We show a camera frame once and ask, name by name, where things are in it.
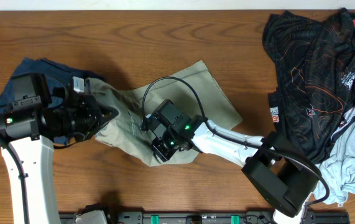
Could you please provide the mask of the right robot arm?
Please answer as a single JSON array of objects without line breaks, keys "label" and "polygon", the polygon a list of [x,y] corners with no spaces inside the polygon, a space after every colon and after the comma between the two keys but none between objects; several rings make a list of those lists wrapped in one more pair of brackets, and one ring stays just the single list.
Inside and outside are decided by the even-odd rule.
[{"label": "right robot arm", "polygon": [[239,166],[262,197],[274,208],[274,223],[301,223],[320,171],[287,142],[270,133],[248,136],[224,129],[212,120],[184,113],[148,115],[155,155],[166,162],[180,149],[213,154]]}]

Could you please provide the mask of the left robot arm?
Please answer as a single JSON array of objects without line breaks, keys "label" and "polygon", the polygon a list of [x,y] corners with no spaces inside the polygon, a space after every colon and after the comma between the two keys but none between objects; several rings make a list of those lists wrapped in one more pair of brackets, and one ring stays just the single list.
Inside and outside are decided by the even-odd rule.
[{"label": "left robot arm", "polygon": [[55,137],[90,139],[119,113],[80,95],[66,107],[23,96],[0,114],[1,154],[8,169],[14,223],[60,223],[53,182]]}]

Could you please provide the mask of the folded navy blue shorts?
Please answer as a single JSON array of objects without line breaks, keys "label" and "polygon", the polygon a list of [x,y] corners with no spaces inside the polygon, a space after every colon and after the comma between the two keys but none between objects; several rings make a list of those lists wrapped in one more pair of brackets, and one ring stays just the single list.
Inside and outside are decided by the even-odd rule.
[{"label": "folded navy blue shorts", "polygon": [[[12,78],[39,73],[46,78],[52,102],[48,106],[35,105],[15,109]],[[89,80],[99,76],[91,71],[79,70],[53,62],[46,58],[25,58],[16,68],[0,95],[0,138],[6,143],[30,138],[38,140],[44,136],[59,149],[68,147],[71,134],[71,115],[67,111],[67,101],[74,94],[90,93]]]}]

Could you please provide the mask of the black patterned shirt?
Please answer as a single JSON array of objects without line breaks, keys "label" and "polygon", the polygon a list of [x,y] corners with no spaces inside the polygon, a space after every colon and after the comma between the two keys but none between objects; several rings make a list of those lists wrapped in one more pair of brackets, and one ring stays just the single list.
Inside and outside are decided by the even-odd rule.
[{"label": "black patterned shirt", "polygon": [[262,44],[276,69],[269,94],[272,121],[315,164],[329,158],[355,122],[355,13],[324,21],[291,12],[272,14]]}]

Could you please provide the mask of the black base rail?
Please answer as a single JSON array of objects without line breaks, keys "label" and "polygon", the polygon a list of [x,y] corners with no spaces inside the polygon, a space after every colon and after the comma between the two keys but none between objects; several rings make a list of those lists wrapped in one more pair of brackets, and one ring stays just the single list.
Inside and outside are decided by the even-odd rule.
[{"label": "black base rail", "polygon": [[250,210],[243,213],[167,213],[121,211],[111,212],[100,204],[89,205],[80,212],[61,213],[62,223],[117,223],[117,224],[350,224],[347,212],[316,212],[306,208],[290,218],[278,211]]}]

